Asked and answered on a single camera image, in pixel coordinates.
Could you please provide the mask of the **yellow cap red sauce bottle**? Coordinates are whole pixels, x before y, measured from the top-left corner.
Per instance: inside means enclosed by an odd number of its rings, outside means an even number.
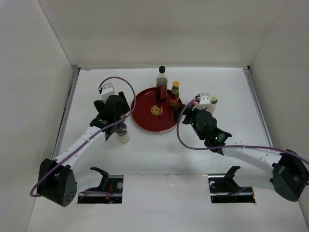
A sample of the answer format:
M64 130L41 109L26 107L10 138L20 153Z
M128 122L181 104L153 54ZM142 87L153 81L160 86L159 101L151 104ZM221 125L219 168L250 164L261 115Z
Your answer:
M172 85L172 89L170 91L170 96L169 96L169 105L172 107L175 107L178 105L179 101L179 86L180 83L179 81L174 81Z

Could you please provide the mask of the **tall dark bottle red label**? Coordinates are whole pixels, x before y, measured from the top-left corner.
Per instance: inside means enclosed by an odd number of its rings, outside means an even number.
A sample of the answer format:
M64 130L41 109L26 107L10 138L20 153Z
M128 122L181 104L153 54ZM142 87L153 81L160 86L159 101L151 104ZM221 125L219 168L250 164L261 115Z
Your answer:
M166 67L159 67L159 75L156 78L156 98L158 101L165 101L167 98L168 78L165 75Z

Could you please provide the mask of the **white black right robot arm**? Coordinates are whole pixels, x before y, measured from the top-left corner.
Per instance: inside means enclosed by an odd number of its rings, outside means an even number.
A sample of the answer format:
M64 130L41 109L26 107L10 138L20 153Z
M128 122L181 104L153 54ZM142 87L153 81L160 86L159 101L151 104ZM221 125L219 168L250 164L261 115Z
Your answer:
M240 143L226 145L226 140L232 135L217 127L217 121L210 112L194 106L182 104L173 110L173 114L175 123L193 128L197 137L204 142L203 150L236 158L263 170L266 176L257 178L257 184L275 191L286 200L299 200L309 183L308 160L291 150Z

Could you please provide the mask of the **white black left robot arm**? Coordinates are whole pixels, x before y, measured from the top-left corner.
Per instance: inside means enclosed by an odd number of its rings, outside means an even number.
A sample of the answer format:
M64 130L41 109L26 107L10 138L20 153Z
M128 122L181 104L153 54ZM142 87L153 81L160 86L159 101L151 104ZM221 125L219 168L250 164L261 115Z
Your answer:
M94 101L98 115L82 136L54 160L45 159L39 170L37 193L62 207L68 206L78 192L75 171L90 155L91 150L113 134L119 142L129 142L124 119L130 107L123 92L109 93Z

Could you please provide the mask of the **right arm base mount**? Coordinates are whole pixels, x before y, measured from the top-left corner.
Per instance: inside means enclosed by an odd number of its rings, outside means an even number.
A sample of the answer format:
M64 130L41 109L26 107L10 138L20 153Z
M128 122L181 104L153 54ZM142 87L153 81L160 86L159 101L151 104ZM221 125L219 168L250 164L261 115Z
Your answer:
M209 174L208 182L212 203L255 203L252 187L240 187L234 176L240 166L232 166L225 174Z

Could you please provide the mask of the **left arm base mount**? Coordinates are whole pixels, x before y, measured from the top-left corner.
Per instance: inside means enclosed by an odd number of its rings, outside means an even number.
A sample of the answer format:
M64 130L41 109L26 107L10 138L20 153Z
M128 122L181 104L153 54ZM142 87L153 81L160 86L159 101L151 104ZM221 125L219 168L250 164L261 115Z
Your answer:
M90 170L100 173L101 181L95 186L88 188L78 195L79 204L120 204L122 203L124 176L109 175L105 170L91 167Z

